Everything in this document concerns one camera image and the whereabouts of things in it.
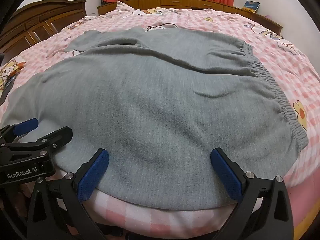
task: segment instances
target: cartoon character print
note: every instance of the cartoon character print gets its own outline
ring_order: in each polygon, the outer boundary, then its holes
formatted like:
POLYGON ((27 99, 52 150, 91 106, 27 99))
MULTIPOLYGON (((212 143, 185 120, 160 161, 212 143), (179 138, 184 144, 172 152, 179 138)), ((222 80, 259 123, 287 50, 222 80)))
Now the cartoon character print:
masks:
POLYGON ((270 35, 270 38, 275 41, 279 41, 280 39, 283 39, 283 36, 279 36, 279 35, 275 34, 273 31, 268 30, 268 29, 264 30, 263 32, 260 32, 259 34, 261 34, 263 36, 270 35))
POLYGON ((157 25, 157 26, 148 26, 146 28, 146 32, 151 31, 151 30, 162 30, 162 29, 169 29, 169 28, 178 28, 178 26, 173 23, 164 23, 164 24, 157 25))
POLYGON ((74 28, 76 28, 76 27, 78 27, 78 26, 80 26, 82 24, 84 24, 84 21, 78 21, 78 22, 74 23, 73 25, 67 27, 67 29, 68 30, 72 30, 72 29, 74 29, 74 28))
POLYGON ((74 57, 74 56, 77 56, 81 53, 82 51, 79 51, 79 50, 76 50, 76 49, 73 49, 72 51, 69 51, 67 52, 63 58, 69 58, 69 57, 74 57))
POLYGON ((278 47, 283 49, 285 52, 290 52, 293 55, 298 55, 301 60, 304 60, 304 58, 300 54, 300 51, 292 43, 278 42, 278 47))
POLYGON ((4 89, 9 78, 20 72, 25 63, 21 56, 17 56, 0 69, 0 90, 4 89))
POLYGON ((205 21, 208 21, 208 22, 213 22, 213 19, 211 17, 207 17, 207 18, 203 18, 205 21))
POLYGON ((160 7, 152 8, 152 9, 147 9, 147 10, 135 10, 132 12, 133 14, 145 16, 145 15, 163 15, 164 14, 164 9, 160 7))
MULTIPOLYGON (((249 22, 248 22, 248 25, 244 25, 244 26, 247 27, 247 28, 251 28, 251 30, 254 33, 256 33, 255 30, 253 29, 254 27, 256 27, 256 29, 260 29, 261 30, 261 27, 256 26, 255 24, 252 24, 252 23, 249 23, 249 22)), ((298 57, 301 60, 304 60, 303 56, 301 55, 301 52, 291 42, 289 42, 286 39, 284 39, 283 36, 279 36, 279 35, 277 35, 276 33, 274 33, 273 31, 271 31, 269 29, 264 29, 263 31, 260 31, 259 34, 261 34, 263 36, 270 35, 270 38, 273 39, 274 41, 276 41, 277 44, 278 44, 278 47, 280 49, 282 49, 284 52, 291 53, 293 55, 298 55, 298 57)))

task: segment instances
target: black gripper frame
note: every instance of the black gripper frame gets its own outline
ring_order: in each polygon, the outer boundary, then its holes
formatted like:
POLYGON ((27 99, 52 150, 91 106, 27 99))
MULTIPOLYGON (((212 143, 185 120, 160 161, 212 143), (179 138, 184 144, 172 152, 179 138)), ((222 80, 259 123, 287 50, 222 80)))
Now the black gripper frame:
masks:
POLYGON ((55 174, 52 153, 71 141, 72 130, 66 126, 36 142, 13 143, 37 127, 38 120, 33 118, 0 130, 0 188, 55 174))
POLYGON ((96 224, 82 202, 88 200, 100 182, 109 164, 109 154, 99 149, 89 162, 76 173, 67 173, 62 179, 39 177, 33 189, 27 222, 28 240, 105 240, 105 235, 121 236, 121 228, 96 224), (63 200, 67 211, 62 211, 57 198, 63 200), (77 229, 71 235, 68 227, 77 229))
POLYGON ((293 218, 288 191, 282 177, 259 179, 215 148, 211 164, 229 196, 238 203, 212 240, 292 240, 293 218), (258 215, 252 214, 263 197, 258 215))

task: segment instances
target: pink checkered bedsheet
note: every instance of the pink checkered bedsheet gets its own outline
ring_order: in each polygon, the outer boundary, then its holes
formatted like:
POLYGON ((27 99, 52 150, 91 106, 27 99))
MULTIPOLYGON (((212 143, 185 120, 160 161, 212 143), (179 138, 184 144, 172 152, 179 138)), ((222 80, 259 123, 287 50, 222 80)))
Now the pink checkered bedsheet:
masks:
MULTIPOLYGON (((225 33, 253 46, 255 56, 286 94, 309 138, 308 146, 301 151, 297 161, 284 177, 286 185, 293 187, 310 176, 320 162, 319 75, 308 58, 293 44, 238 14, 211 9, 162 8, 152 14, 144 14, 118 2, 115 11, 102 16, 85 17, 78 24, 72 24, 46 41, 23 51, 20 56, 26 64, 18 75, 13 90, 26 83, 34 74, 66 57, 72 57, 72 52, 66 53, 63 50, 84 31, 96 29, 100 32, 114 32, 138 25, 147 28, 167 23, 190 30, 225 33)), ((10 95, 0 106, 0 117, 6 111, 9 101, 10 95)), ((59 178, 64 174, 64 171, 59 170, 55 177, 59 178)), ((127 203, 99 190, 94 191, 85 206, 96 222, 162 238, 189 238, 218 230, 234 207, 229 205, 201 211, 159 210, 127 203)), ((304 215, 300 214, 295 218, 295 225, 302 221, 304 215)))

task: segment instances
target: cartoon print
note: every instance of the cartoon print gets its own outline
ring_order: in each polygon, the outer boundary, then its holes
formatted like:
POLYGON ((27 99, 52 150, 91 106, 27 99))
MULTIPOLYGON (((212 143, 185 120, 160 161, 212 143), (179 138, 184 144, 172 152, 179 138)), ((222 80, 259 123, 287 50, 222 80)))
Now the cartoon print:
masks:
POLYGON ((10 60, 7 64, 1 67, 0 69, 0 90, 3 90, 6 81, 19 73, 20 70, 24 67, 25 60, 21 56, 17 56, 14 59, 10 60))
POLYGON ((300 54, 300 51, 292 43, 278 42, 278 46, 285 52, 291 52, 293 55, 298 55, 301 60, 304 60, 300 54))
POLYGON ((135 10, 134 12, 132 12, 133 14, 137 14, 137 15, 163 15, 164 13, 164 9, 157 7, 157 8, 152 8, 152 9, 147 9, 147 10, 135 10))
POLYGON ((73 55, 73 56, 77 56, 77 55, 79 55, 80 53, 81 53, 81 51, 79 51, 79 50, 75 50, 75 49, 74 49, 74 50, 72 51, 72 55, 73 55))
POLYGON ((307 130, 307 113, 303 107, 303 104, 298 100, 296 103, 293 103, 294 110, 298 113, 298 121, 304 130, 307 130))
POLYGON ((79 55, 81 52, 82 52, 82 51, 73 49, 72 51, 67 52, 67 53, 64 55, 63 58, 74 57, 74 56, 79 55))
POLYGON ((203 18, 205 21, 213 22, 213 19, 211 17, 203 18))
POLYGON ((143 12, 145 14, 152 14, 152 13, 162 13, 162 8, 152 8, 152 9, 147 9, 147 10, 143 10, 143 12))
POLYGON ((251 23, 248 23, 248 24, 249 25, 245 25, 245 27, 251 28, 251 30, 254 33, 257 33, 255 31, 259 30, 259 34, 263 36, 270 35, 270 38, 276 41, 278 44, 278 47, 282 49, 284 52, 291 53, 293 55, 298 55, 298 57, 301 60, 304 60, 303 56, 301 55, 301 52, 292 43, 287 41, 283 36, 279 36, 269 29, 264 29, 263 31, 261 31, 261 27, 253 25, 251 23))
POLYGON ((76 27, 78 27, 78 26, 80 26, 82 24, 84 24, 84 21, 78 21, 78 22, 74 23, 73 25, 67 27, 67 29, 68 30, 72 30, 72 29, 74 29, 74 28, 76 28, 76 27))
POLYGON ((255 24, 248 22, 248 25, 245 25, 244 27, 251 28, 251 30, 253 31, 253 27, 255 27, 255 24))
POLYGON ((263 36, 270 34, 270 38, 275 41, 279 41, 280 39, 283 39, 283 36, 279 36, 279 35, 275 34, 273 31, 268 30, 268 29, 264 30, 263 32, 260 32, 259 34, 261 34, 263 36))
POLYGON ((162 29, 169 29, 169 28, 178 28, 177 25, 173 24, 173 23, 164 23, 161 25, 157 25, 157 26, 148 26, 146 28, 146 32, 151 31, 151 30, 162 30, 162 29))
POLYGON ((166 11, 169 11, 169 12, 174 12, 174 13, 177 13, 177 10, 178 10, 178 9, 165 9, 165 8, 163 8, 163 9, 166 11))

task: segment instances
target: yellow flower print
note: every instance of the yellow flower print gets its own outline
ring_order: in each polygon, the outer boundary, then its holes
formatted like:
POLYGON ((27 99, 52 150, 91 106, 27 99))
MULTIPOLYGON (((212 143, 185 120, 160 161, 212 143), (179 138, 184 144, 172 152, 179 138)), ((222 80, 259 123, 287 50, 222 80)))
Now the yellow flower print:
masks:
POLYGON ((294 110, 298 113, 298 121, 301 126, 306 130, 307 129, 307 113, 304 110, 303 104, 298 100, 296 103, 293 103, 294 110))
POLYGON ((205 21, 213 22, 213 19, 211 17, 203 18, 205 21))

